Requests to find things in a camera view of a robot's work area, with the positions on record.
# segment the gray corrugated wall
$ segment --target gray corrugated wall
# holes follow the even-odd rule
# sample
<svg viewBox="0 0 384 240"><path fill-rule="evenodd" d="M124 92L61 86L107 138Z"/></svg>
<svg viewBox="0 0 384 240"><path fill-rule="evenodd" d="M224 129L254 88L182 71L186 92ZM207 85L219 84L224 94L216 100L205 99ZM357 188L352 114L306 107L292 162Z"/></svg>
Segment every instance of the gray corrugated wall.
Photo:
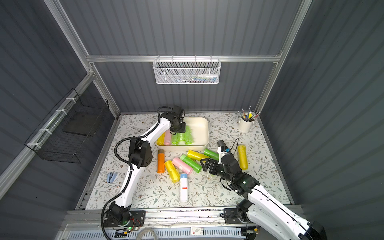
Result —
<svg viewBox="0 0 384 240"><path fill-rule="evenodd" d="M43 1L0 1L0 173L86 72ZM85 94L100 97L91 84ZM34 157L0 200L0 239L54 239L75 208L114 121L109 112L81 164Z"/></svg>
<svg viewBox="0 0 384 240"><path fill-rule="evenodd" d="M299 0L61 0L91 55L275 55ZM273 63L223 63L219 84L159 85L152 64L96 63L121 112L256 106Z"/></svg>
<svg viewBox="0 0 384 240"><path fill-rule="evenodd" d="M60 1L91 55L273 55L299 0Z"/></svg>
<svg viewBox="0 0 384 240"><path fill-rule="evenodd" d="M0 173L86 71L43 1L0 1Z"/></svg>
<svg viewBox="0 0 384 240"><path fill-rule="evenodd" d="M96 63L121 112L240 110L256 106L273 63L222 63L219 84L157 84L151 63Z"/></svg>
<svg viewBox="0 0 384 240"><path fill-rule="evenodd" d="M329 239L384 236L384 2L314 1L261 114Z"/></svg>

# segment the pen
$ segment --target pen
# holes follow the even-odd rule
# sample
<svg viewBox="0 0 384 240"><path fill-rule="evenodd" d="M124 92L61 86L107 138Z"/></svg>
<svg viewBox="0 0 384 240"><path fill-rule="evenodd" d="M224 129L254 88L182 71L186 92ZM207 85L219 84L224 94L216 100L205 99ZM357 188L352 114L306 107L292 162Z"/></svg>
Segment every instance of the pen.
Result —
<svg viewBox="0 0 384 240"><path fill-rule="evenodd" d="M249 120L249 115L251 114L251 106L249 106L249 110L248 110L248 120Z"/></svg>

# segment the white wire basket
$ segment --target white wire basket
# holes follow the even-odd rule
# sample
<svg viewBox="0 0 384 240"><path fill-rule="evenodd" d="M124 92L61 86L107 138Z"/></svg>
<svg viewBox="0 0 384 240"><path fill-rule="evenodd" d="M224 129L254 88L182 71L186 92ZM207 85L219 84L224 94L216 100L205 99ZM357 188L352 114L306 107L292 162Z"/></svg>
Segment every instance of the white wire basket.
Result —
<svg viewBox="0 0 384 240"><path fill-rule="evenodd" d="M220 59L194 61L162 60L153 61L156 83L158 84L217 84L220 78Z"/></svg>

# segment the pen holder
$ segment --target pen holder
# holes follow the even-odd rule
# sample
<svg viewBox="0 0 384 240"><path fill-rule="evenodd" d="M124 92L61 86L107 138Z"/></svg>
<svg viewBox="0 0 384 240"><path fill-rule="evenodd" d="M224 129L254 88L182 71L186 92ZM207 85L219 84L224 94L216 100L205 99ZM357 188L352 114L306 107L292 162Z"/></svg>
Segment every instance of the pen holder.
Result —
<svg viewBox="0 0 384 240"><path fill-rule="evenodd" d="M239 130L242 131L242 132L248 132L249 129L251 129L251 127L253 125L253 122L254 121L247 122L244 119L242 119L242 117L239 117L239 122L238 122Z"/></svg>

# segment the black wire basket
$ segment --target black wire basket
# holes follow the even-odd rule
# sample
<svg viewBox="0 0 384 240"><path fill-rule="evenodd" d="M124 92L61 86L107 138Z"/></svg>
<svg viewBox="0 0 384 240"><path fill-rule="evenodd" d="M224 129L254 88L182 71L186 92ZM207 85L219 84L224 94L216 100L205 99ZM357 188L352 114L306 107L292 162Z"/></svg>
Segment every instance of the black wire basket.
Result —
<svg viewBox="0 0 384 240"><path fill-rule="evenodd" d="M109 111L108 101L76 95L45 129L25 145L43 160L80 163L87 146Z"/></svg>

